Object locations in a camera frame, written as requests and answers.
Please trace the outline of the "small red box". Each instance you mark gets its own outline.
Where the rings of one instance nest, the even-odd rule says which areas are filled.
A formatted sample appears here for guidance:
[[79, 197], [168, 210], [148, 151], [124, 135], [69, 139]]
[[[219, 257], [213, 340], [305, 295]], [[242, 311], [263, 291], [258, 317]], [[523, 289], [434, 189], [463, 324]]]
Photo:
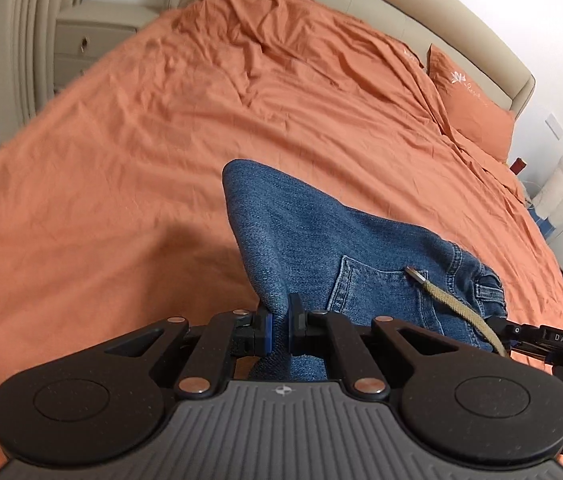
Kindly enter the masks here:
[[509, 166], [509, 170], [515, 175], [517, 176], [518, 174], [521, 173], [521, 171], [523, 171], [525, 168], [527, 168], [528, 164], [527, 162], [521, 158], [518, 157], [510, 166]]

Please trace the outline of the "beige nightstand with drawers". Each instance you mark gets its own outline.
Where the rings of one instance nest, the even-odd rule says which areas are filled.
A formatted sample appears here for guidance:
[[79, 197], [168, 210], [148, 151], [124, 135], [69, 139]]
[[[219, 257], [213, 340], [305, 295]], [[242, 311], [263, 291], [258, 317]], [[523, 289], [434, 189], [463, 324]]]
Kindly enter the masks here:
[[152, 22], [159, 13], [129, 3], [84, 1], [57, 15], [53, 86], [56, 92], [99, 58]]

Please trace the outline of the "blue denim jeans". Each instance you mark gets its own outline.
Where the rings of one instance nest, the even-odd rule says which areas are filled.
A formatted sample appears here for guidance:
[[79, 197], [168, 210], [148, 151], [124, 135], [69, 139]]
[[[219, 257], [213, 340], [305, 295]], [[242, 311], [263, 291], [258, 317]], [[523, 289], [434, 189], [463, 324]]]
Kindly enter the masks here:
[[325, 364], [288, 351], [291, 295], [308, 311], [343, 314], [368, 326], [389, 315], [485, 351], [464, 318], [435, 301], [413, 268], [481, 318], [506, 316], [504, 287], [485, 263], [421, 226], [344, 206], [317, 188], [253, 162], [223, 169], [227, 216], [249, 281], [273, 315], [272, 351], [250, 376], [320, 382]]

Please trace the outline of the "beige curtain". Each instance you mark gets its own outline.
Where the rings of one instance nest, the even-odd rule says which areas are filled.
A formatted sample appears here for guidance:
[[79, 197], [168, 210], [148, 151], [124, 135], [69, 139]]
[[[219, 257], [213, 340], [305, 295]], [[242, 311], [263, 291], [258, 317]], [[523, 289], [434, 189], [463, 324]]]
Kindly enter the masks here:
[[82, 0], [0, 0], [0, 144], [54, 96], [57, 18]]

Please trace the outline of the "orange bed sheet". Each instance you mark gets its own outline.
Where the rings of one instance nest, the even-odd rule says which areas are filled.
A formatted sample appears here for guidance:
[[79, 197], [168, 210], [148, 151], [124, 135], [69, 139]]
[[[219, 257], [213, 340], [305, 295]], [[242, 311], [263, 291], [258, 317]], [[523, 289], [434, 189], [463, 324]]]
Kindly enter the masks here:
[[314, 0], [163, 13], [0, 148], [0, 385], [253, 304], [222, 190], [236, 158], [438, 233], [496, 272], [515, 321], [563, 328], [559, 265], [494, 119], [487, 150], [406, 44]]

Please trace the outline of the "white alpaca plush toy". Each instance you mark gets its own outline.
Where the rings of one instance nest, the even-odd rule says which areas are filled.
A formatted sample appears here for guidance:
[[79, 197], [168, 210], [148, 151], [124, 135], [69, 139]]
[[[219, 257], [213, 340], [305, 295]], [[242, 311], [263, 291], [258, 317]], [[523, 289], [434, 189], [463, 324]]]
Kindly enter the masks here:
[[532, 198], [530, 212], [545, 238], [563, 225], [563, 155], [543, 188]]

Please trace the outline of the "orange pillow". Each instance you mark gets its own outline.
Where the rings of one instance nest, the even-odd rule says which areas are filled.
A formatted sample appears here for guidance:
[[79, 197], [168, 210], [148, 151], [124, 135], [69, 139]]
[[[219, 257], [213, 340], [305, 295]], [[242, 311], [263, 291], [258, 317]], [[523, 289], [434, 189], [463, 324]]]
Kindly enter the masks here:
[[515, 114], [504, 110], [452, 58], [431, 44], [428, 74], [440, 93], [451, 125], [499, 162], [506, 162]]

